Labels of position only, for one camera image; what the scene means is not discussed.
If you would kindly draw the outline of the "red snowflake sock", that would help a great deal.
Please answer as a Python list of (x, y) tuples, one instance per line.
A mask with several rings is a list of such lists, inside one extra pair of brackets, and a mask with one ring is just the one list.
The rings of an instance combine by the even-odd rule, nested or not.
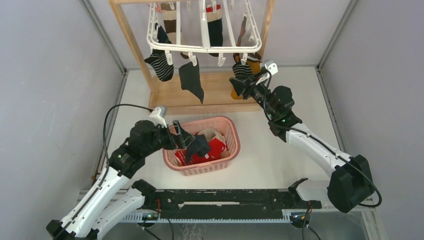
[(190, 162), (186, 161), (186, 150), (179, 150), (174, 153), (176, 159), (177, 159), (177, 166), (183, 167), (187, 166)]

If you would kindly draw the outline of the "dark blue sock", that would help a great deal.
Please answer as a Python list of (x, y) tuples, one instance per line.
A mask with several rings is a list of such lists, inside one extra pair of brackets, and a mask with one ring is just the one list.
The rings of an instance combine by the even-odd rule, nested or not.
[(185, 153), (185, 163), (188, 165), (194, 155), (204, 157), (211, 150), (205, 135), (192, 135)]

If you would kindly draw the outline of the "wooden hanger stand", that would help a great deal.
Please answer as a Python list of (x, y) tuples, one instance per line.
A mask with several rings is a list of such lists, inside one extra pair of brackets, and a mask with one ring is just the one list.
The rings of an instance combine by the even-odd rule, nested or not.
[[(274, 1), (272, 0), (249, 0), (252, 6), (253, 16), (262, 38), (262, 47), (254, 52), (262, 55), (269, 34), (272, 20)], [(223, 66), (218, 66), (217, 57), (199, 53), (197, 65), (199, 65), (200, 81), (204, 91), (204, 100), (200, 100), (188, 90), (181, 89), (179, 68), (190, 61), (182, 52), (172, 52), (174, 73), (169, 81), (160, 81), (154, 69), (144, 62), (153, 50), (146, 40), (149, 23), (149, 6), (153, 2), (172, 2), (169, 0), (149, 0), (147, 10), (143, 13), (141, 25), (146, 29), (143, 37), (136, 37), (124, 11), (124, 5), (132, 7), (140, 6), (140, 0), (111, 0), (109, 5), (128, 43), (128, 46), (143, 74), (149, 87), (149, 107), (165, 106), (170, 115), (206, 114), (206, 113), (229, 113), (258, 111), (259, 105), (252, 99), (232, 99), (233, 86), (229, 79), (234, 76), (232, 65), (234, 64), (233, 53), (227, 54)]]

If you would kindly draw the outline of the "red white striped sock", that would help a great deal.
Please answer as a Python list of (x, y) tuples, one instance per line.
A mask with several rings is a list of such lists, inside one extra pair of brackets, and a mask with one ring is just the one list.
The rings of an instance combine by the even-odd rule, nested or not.
[(214, 161), (230, 156), (230, 152), (224, 142), (213, 138), (209, 143), (210, 151), (207, 153), (207, 160)]

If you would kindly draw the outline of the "plain red sock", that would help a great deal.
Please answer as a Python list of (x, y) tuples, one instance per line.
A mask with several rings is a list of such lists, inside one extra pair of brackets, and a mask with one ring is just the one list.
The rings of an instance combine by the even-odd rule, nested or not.
[(191, 158), (189, 164), (190, 165), (196, 165), (196, 164), (202, 164), (207, 163), (211, 161), (215, 161), (217, 158), (214, 155), (211, 154), (205, 154), (204, 156), (200, 157), (197, 153)]

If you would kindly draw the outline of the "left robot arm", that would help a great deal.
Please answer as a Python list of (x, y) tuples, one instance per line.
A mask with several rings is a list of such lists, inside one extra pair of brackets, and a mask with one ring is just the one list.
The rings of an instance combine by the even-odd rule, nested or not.
[(61, 220), (51, 220), (46, 226), (52, 239), (101, 240), (132, 211), (155, 205), (156, 189), (142, 179), (122, 198), (109, 202), (145, 165), (148, 156), (162, 149), (185, 149), (196, 140), (177, 120), (172, 133), (164, 119), (166, 111), (164, 106), (149, 109), (150, 119), (136, 122), (119, 148), (105, 156), (106, 166), (82, 200)]

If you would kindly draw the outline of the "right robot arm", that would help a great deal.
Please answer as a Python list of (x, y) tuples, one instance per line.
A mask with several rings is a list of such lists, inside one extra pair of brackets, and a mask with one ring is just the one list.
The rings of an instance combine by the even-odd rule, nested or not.
[(263, 71), (250, 76), (238, 74), (229, 82), (238, 96), (252, 98), (263, 109), (274, 136), (298, 148), (329, 176), (329, 181), (298, 181), (289, 194), (289, 203), (302, 208), (308, 201), (326, 201), (342, 213), (357, 206), (380, 206), (382, 194), (374, 184), (368, 160), (338, 150), (314, 134), (292, 111), (295, 101), (291, 89), (280, 85), (270, 90), (265, 82), (271, 78), (269, 71)]

